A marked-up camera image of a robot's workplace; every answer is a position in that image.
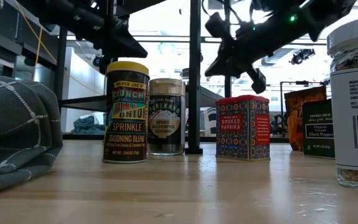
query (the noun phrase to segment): yellow jar lid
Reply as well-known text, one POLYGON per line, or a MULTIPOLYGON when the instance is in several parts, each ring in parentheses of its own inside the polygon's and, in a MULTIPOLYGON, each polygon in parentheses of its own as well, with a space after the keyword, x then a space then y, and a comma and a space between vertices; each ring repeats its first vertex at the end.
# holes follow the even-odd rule
POLYGON ((107 66, 106 74, 114 71, 133 71, 143 73, 144 75, 149 75, 149 69, 137 62, 126 62, 126 61, 118 61, 110 63, 107 66))

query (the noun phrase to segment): spice jar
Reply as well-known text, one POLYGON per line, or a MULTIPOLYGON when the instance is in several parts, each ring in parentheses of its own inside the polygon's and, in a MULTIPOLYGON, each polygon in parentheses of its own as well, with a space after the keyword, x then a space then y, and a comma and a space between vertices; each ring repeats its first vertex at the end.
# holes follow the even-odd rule
POLYGON ((172 78, 150 81, 149 154, 174 156, 185 150, 185 83, 172 78))
POLYGON ((358 187, 358 20, 328 36, 338 181, 358 187))

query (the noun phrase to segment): wall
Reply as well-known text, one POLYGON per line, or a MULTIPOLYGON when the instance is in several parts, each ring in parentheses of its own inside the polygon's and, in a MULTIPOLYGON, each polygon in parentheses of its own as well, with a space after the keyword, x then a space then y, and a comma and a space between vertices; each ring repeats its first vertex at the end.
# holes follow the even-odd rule
MULTIPOLYGON (((75 54, 73 47, 66 49, 65 70, 63 100, 103 95, 104 75, 75 54)), ((62 108, 62 131, 71 131, 74 129, 74 121, 90 113, 92 111, 62 108)))

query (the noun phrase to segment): shelf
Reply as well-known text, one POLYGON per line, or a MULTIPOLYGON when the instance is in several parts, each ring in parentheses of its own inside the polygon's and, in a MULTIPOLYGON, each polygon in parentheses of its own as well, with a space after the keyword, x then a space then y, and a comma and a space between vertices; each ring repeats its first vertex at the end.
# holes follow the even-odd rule
MULTIPOLYGON (((223 99, 222 96, 201 87, 200 107, 215 107, 217 100, 223 99)), ((72 108, 79 110, 106 112, 107 96, 92 96, 60 101, 62 108, 72 108)), ((188 107, 188 86, 186 86, 186 107, 188 107)))

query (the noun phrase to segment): cable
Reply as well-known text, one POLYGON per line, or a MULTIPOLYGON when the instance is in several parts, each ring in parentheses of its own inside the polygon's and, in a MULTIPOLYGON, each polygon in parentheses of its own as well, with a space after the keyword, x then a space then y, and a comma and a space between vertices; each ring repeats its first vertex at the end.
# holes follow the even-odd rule
POLYGON ((40 39, 38 40, 37 55, 35 55, 35 65, 34 65, 34 72, 32 74, 32 81, 35 81, 35 73, 37 72, 37 64, 38 64, 38 57, 40 55, 41 40, 42 40, 42 27, 40 27, 40 39))
MULTIPOLYGON (((204 6, 204 1, 205 0, 202 0, 201 1, 201 8, 203 9, 204 13, 207 14, 208 16, 210 16, 207 12, 207 10, 205 9, 205 6, 204 6)), ((224 0, 215 0, 217 2, 220 2, 222 5, 224 5, 224 0)), ((242 20, 241 18, 239 17, 239 15, 237 14, 237 12, 230 6, 230 11, 233 13, 233 15, 236 17, 236 19, 239 21, 240 24, 242 24, 242 20)))
MULTIPOLYGON (((29 20, 28 20, 28 19, 26 18, 26 16, 24 15, 24 12, 23 12, 22 8, 20 7, 19 3, 17 2, 17 0, 15 0, 15 3, 16 3, 16 6, 17 6, 17 8, 18 8, 20 14, 22 14, 22 17, 24 18, 24 20, 25 20, 27 26, 30 28, 30 30, 31 30, 32 33, 34 34, 35 38, 37 38, 37 40, 41 43, 41 46, 42 46, 42 47, 45 49, 45 51, 48 53, 49 57, 51 57, 52 60, 53 60, 55 63, 57 63, 57 60, 55 59, 55 57, 50 53, 50 51, 49 51, 48 48, 45 46, 45 44, 42 42, 42 40, 40 39, 40 37, 35 33, 34 29, 33 29, 32 26, 30 25, 29 20)), ((91 91, 93 91, 93 92, 95 92, 95 93, 97 93, 97 94, 99 94, 99 95, 104 95, 104 94, 102 94, 102 93, 100 93, 100 92, 98 92, 98 91, 92 90, 91 88, 89 88, 89 87, 87 87, 86 85, 82 84, 82 83, 81 83, 80 81, 78 81, 76 78, 74 78, 73 76, 71 76, 66 70, 65 70, 65 73, 66 73, 67 75, 69 75, 70 78, 72 78, 74 81, 78 82, 81 86, 83 86, 83 87, 85 87, 85 88, 87 88, 87 89, 89 89, 89 90, 91 90, 91 91)))

